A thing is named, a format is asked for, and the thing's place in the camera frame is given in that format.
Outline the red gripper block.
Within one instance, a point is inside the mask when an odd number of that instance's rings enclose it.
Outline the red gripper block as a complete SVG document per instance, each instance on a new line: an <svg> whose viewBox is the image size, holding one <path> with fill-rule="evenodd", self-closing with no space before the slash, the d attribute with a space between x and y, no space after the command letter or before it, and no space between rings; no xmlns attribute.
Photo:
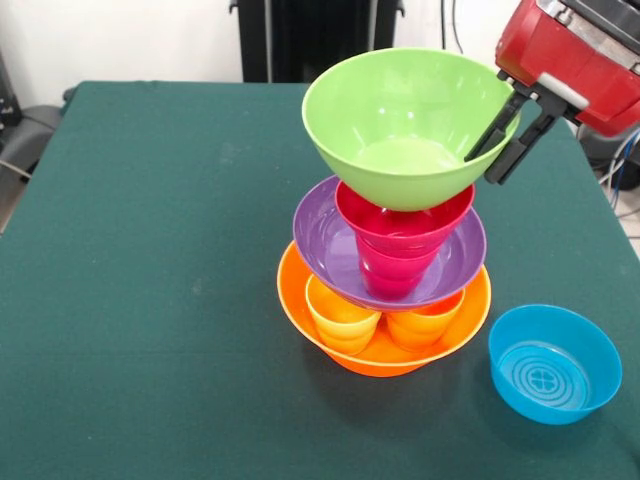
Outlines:
<svg viewBox="0 0 640 480"><path fill-rule="evenodd" d="M605 136L639 123L637 1L521 1L498 41L495 61L515 80L563 97L578 111L578 122ZM499 144L527 100L514 89L464 161ZM503 185L556 123L559 102L538 104L538 117L486 170L489 183Z"/></svg>

